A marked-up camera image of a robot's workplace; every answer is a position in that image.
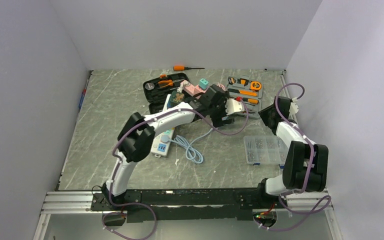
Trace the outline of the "grey tool case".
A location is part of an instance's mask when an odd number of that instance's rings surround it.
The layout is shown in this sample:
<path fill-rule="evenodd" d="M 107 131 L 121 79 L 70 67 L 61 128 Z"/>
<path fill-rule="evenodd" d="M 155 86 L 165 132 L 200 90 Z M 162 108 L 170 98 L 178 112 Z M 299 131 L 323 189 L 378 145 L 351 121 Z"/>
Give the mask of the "grey tool case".
<path fill-rule="evenodd" d="M 263 84 L 247 77 L 227 77 L 227 92 L 231 98 L 242 99 L 248 109 L 250 119 L 259 119 L 262 108 Z"/>

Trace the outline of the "pink power strip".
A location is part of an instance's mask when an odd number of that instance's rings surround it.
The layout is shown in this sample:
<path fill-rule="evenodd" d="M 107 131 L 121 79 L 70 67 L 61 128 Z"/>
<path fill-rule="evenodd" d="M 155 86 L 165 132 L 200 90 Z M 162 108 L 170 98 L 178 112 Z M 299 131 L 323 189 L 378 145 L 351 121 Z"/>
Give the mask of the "pink power strip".
<path fill-rule="evenodd" d="M 205 92 L 205 90 L 201 89 L 199 85 L 193 85 L 191 83 L 183 85 L 182 89 L 190 96 L 195 96 Z"/>

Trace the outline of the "black tool case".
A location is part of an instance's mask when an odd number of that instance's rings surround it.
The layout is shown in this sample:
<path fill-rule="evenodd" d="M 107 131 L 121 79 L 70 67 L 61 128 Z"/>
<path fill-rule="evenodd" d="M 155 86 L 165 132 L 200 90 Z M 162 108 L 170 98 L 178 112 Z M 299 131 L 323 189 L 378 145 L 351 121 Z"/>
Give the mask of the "black tool case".
<path fill-rule="evenodd" d="M 149 112 L 151 114 L 161 112 L 167 95 L 180 87 L 182 81 L 190 81 L 185 73 L 162 74 L 157 78 L 145 81 L 142 88 L 149 103 Z"/>

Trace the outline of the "white power strip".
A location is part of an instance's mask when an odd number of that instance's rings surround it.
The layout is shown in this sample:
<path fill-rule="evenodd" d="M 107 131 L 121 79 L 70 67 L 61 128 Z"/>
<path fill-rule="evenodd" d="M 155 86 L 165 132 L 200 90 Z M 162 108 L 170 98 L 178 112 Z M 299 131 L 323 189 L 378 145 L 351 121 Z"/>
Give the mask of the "white power strip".
<path fill-rule="evenodd" d="M 166 96 L 166 99 L 164 102 L 161 102 L 158 105 L 158 108 L 152 107 L 151 109 L 155 111 L 155 113 L 160 114 L 161 112 L 166 112 L 167 110 L 170 110 L 171 108 L 171 98 L 172 94 L 168 94 Z M 166 157 L 168 155 L 170 144 L 172 142 L 174 131 L 175 131 L 175 125 L 173 118 L 173 113 L 170 115 L 164 116 L 163 118 L 160 118 L 159 120 L 163 122 L 162 126 L 158 127 L 158 130 L 163 129 L 163 131 L 160 132 L 160 134 L 156 135 L 152 142 L 152 147 L 150 150 L 150 153 L 154 155 L 155 157 Z"/>

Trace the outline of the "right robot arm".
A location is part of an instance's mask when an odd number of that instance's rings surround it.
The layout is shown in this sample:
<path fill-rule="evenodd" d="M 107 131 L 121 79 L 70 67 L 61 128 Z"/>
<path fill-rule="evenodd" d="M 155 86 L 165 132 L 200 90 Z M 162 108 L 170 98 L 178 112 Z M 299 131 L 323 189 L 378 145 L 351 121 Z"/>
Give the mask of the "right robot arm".
<path fill-rule="evenodd" d="M 262 181 L 264 189 L 255 194 L 256 203 L 269 207 L 275 196 L 289 193 L 322 192 L 326 187 L 329 149 L 317 144 L 289 119 L 298 112 L 298 105 L 288 97 L 276 97 L 273 104 L 258 114 L 287 147 L 282 174 Z"/>

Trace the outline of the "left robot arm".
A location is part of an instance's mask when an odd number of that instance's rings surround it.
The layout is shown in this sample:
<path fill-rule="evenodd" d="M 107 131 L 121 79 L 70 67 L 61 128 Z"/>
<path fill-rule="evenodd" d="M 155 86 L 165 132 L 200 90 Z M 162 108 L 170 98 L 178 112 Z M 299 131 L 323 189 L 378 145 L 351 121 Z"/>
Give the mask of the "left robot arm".
<path fill-rule="evenodd" d="M 212 84 L 197 97 L 188 97 L 179 104 L 151 115 L 133 113 L 118 136 L 112 151 L 117 158 L 112 175 L 102 186 L 104 204 L 111 210 L 125 202 L 129 179 L 137 163 L 151 152 L 154 138 L 163 132 L 197 120 L 204 120 L 217 130 L 229 123 L 225 118 L 244 111 L 241 101 L 231 98 L 217 84 Z"/>

